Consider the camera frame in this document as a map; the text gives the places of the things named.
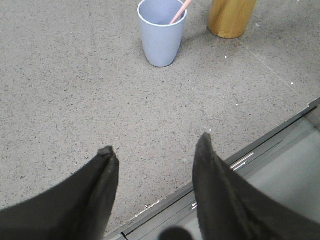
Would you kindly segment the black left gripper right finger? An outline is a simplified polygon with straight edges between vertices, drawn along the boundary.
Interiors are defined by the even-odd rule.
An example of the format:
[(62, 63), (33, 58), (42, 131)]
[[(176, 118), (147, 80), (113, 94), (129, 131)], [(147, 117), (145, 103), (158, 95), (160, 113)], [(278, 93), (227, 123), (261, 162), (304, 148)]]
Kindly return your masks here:
[(233, 171), (210, 134), (197, 142), (192, 182), (204, 240), (318, 240), (320, 225), (277, 203)]

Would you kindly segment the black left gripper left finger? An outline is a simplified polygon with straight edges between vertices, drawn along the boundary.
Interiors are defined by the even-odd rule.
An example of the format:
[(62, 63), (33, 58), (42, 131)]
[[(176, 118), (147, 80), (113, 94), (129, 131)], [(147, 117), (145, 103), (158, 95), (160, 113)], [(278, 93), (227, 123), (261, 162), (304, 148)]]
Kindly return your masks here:
[(112, 146), (55, 187), (0, 212), (2, 240), (101, 240), (114, 206), (119, 160)]

